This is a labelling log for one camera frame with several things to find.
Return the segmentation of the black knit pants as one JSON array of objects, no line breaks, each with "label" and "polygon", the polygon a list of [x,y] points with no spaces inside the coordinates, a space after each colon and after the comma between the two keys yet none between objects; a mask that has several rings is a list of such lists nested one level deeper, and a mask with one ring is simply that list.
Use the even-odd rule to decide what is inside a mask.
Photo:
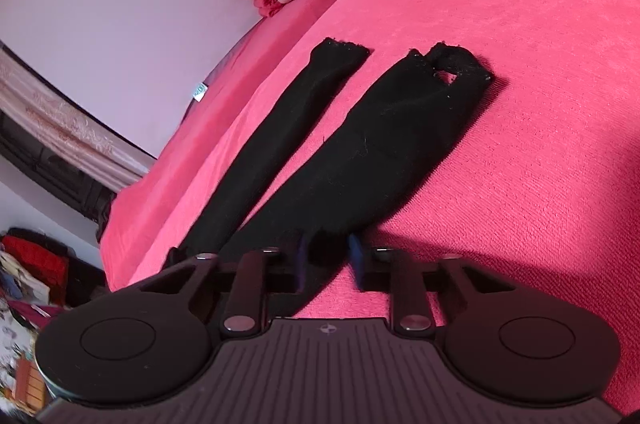
[{"label": "black knit pants", "polygon": [[306,307],[346,262],[348,239],[399,210],[464,135],[494,82],[471,51],[409,51],[352,106],[343,123],[285,182],[290,157],[369,51],[324,40],[243,144],[166,265],[202,253],[235,264],[288,231],[307,239],[303,292],[273,296],[270,311]]}]

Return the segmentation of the pink bed blanket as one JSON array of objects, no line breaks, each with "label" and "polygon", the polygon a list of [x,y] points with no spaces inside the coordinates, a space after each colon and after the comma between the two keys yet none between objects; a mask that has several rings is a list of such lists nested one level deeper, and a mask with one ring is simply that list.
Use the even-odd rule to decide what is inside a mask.
[{"label": "pink bed blanket", "polygon": [[169,250],[309,238],[303,314],[378,312],[349,234],[474,258],[600,314],[639,405],[639,0],[338,0],[212,144],[174,140],[122,192],[114,290]]}]

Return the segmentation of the small teal tag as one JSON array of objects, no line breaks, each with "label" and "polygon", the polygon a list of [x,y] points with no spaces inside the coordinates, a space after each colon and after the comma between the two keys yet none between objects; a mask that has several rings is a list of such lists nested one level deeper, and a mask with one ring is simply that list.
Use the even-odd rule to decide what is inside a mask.
[{"label": "small teal tag", "polygon": [[207,85],[204,83],[200,83],[198,84],[198,86],[196,86],[195,90],[194,90],[194,94],[192,96],[192,98],[196,101],[196,102],[200,102],[203,97],[205,96],[206,92],[207,92]]}]

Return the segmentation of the clothes rack with garments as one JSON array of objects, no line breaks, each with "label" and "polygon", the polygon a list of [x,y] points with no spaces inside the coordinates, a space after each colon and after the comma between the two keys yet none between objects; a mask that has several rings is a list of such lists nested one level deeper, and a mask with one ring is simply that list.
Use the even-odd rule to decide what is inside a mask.
[{"label": "clothes rack with garments", "polygon": [[40,332],[107,292],[104,272],[65,244],[13,227],[1,233],[1,412],[28,421],[49,395],[35,359]]}]

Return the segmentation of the far pink bed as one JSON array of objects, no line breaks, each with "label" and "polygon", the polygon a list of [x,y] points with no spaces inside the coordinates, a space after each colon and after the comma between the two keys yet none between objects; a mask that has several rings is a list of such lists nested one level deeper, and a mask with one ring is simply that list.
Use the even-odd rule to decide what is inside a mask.
[{"label": "far pink bed", "polygon": [[126,286],[210,151],[255,90],[336,0],[294,0],[257,23],[209,75],[208,89],[142,179],[117,193],[100,241],[107,285]]}]

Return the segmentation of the pink patterned curtain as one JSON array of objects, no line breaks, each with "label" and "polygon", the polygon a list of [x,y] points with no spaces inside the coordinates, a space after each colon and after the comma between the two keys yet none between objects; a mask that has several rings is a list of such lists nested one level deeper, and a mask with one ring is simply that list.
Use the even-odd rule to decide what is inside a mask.
[{"label": "pink patterned curtain", "polygon": [[1,111],[67,163],[119,192],[143,178],[155,158],[128,144],[58,95],[3,51]]}]

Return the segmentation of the dark window frame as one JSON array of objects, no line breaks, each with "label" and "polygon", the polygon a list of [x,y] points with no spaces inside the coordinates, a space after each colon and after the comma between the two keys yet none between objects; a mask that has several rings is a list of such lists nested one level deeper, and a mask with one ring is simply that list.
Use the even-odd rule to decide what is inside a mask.
[{"label": "dark window frame", "polygon": [[101,241],[116,196],[114,191],[67,163],[4,112],[1,155],[35,184],[95,222],[96,242]]}]

